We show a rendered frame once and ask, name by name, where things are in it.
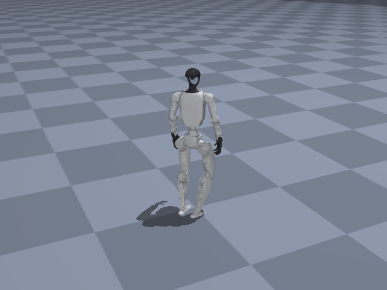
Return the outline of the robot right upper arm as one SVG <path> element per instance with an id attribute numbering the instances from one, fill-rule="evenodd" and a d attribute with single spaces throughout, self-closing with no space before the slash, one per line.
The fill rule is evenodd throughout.
<path id="1" fill-rule="evenodd" d="M 218 116 L 217 116 L 217 108 L 215 103 L 215 96 L 211 93 L 203 93 L 204 101 L 208 103 L 209 112 L 211 114 L 210 122 L 212 124 L 219 123 Z"/>

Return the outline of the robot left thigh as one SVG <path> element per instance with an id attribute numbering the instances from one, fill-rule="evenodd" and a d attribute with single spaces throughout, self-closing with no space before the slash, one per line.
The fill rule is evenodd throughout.
<path id="1" fill-rule="evenodd" d="M 180 160 L 181 172 L 179 175 L 180 182 L 188 182 L 189 167 L 190 167 L 190 148 L 184 146 L 184 137 L 180 137 L 175 141 L 176 148 L 179 149 L 178 156 Z"/>

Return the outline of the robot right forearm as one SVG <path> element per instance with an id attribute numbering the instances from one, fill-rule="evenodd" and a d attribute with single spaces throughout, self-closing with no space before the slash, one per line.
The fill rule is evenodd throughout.
<path id="1" fill-rule="evenodd" d="M 223 139 L 222 132 L 221 132 L 221 124 L 220 124 L 219 116 L 218 116 L 218 121 L 219 121 L 219 123 L 214 123 L 213 124 L 216 140 L 218 140 L 219 137 L 222 137 L 222 139 Z"/>

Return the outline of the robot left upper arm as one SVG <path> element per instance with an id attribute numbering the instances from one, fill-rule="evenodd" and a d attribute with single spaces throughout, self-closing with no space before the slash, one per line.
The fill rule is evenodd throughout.
<path id="1" fill-rule="evenodd" d="M 169 113 L 169 119 L 171 121 L 178 120 L 178 115 L 176 114 L 176 112 L 177 112 L 178 104 L 179 104 L 178 101 L 180 101 L 180 93 L 181 92 L 176 92 L 171 97 L 171 105 L 170 105 L 170 113 Z"/>

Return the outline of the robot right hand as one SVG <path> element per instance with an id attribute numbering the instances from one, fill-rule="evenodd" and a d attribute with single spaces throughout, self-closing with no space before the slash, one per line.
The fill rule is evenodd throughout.
<path id="1" fill-rule="evenodd" d="M 213 151 L 216 151 L 214 152 L 216 155 L 219 155 L 221 153 L 221 148 L 222 148 L 222 137 L 219 137 L 218 140 L 216 140 L 217 143 L 214 144 L 214 146 L 217 145 L 217 148 Z"/>

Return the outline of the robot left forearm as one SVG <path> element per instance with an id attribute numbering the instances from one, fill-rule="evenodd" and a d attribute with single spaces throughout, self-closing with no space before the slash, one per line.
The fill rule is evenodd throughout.
<path id="1" fill-rule="evenodd" d="M 171 121 L 170 119 L 168 119 L 168 122 L 169 122 L 169 125 L 170 125 L 170 131 L 171 133 L 173 133 L 175 135 L 175 137 L 177 136 L 178 134 L 178 131 L 177 131 L 177 122 L 176 121 Z"/>

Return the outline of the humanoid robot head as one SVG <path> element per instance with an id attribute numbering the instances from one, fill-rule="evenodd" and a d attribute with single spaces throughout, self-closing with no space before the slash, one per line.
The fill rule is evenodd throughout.
<path id="1" fill-rule="evenodd" d="M 190 68 L 186 71 L 185 76 L 187 77 L 188 82 L 189 82 L 189 89 L 185 92 L 187 92 L 187 93 L 199 92 L 197 90 L 197 85 L 199 84 L 199 81 L 200 81 L 200 72 L 195 68 Z M 190 79 L 193 80 L 195 77 L 198 77 L 198 82 L 194 85 L 190 82 Z"/>

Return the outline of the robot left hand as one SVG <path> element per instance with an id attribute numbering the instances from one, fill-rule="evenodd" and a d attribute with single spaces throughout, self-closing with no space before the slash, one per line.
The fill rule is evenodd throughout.
<path id="1" fill-rule="evenodd" d="M 178 134 L 177 134 L 177 136 L 175 137 L 175 135 L 173 134 L 173 133 L 171 133 L 171 135 L 172 135 L 172 138 L 173 138 L 173 144 L 174 144 L 174 147 L 176 148 L 176 146 L 175 146 L 175 141 L 178 139 L 178 138 L 180 138 L 179 136 L 178 136 Z M 176 148 L 176 149 L 178 149 L 178 148 Z"/>

